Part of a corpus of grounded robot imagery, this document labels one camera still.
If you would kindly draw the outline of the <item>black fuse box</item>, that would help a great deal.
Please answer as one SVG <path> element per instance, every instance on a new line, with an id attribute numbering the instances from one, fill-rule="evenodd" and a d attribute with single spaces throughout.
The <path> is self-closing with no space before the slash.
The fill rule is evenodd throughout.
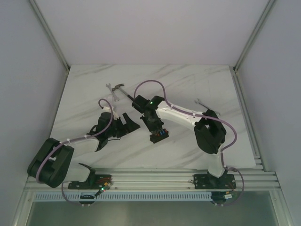
<path id="1" fill-rule="evenodd" d="M 162 129 L 155 134 L 150 135 L 150 141 L 155 144 L 159 141 L 162 141 L 169 137 L 169 131 L 166 129 Z"/>

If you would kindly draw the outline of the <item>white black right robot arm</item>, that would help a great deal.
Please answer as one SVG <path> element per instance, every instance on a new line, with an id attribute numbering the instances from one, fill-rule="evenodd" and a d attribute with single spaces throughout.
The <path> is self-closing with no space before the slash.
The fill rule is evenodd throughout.
<path id="1" fill-rule="evenodd" d="M 226 129 L 212 110 L 195 112 L 168 104 L 160 96 L 148 100 L 140 95 L 132 100 L 132 107 L 142 114 L 140 119 L 148 128 L 150 141 L 157 143 L 169 136 L 163 120 L 169 120 L 192 130 L 198 147 L 208 155 L 205 186 L 220 189 L 225 184 L 225 169 L 221 163 L 221 145 L 225 142 Z"/>

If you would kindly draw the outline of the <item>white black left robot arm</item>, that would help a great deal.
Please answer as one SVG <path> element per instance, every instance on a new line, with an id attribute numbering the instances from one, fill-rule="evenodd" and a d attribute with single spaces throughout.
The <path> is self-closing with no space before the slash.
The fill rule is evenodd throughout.
<path id="1" fill-rule="evenodd" d="M 79 182 L 85 189 L 92 189 L 96 184 L 95 170 L 76 158 L 100 151 L 110 138 L 121 138 L 140 128 L 126 113 L 122 115 L 125 123 L 120 118 L 114 119 L 109 112 L 101 113 L 98 123 L 74 141 L 61 143 L 48 138 L 28 166 L 27 174 L 51 188 L 64 182 Z"/>

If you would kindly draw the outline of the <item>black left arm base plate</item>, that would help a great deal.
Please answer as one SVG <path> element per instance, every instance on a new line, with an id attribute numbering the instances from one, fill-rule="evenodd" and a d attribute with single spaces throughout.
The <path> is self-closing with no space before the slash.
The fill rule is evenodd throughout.
<path id="1" fill-rule="evenodd" d="M 85 182 L 72 181 L 68 185 L 70 190 L 99 190 L 104 188 L 106 185 L 111 183 L 111 175 L 109 174 L 95 174 L 94 176 L 89 176 Z"/>

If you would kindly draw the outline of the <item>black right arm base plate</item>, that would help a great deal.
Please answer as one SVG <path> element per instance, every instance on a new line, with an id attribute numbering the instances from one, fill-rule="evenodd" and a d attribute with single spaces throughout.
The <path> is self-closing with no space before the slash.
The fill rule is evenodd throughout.
<path id="1" fill-rule="evenodd" d="M 214 190 L 214 189 L 236 189 L 236 181 L 233 174 L 225 174 L 219 178 L 211 174 L 195 174 L 192 183 L 195 189 Z"/>

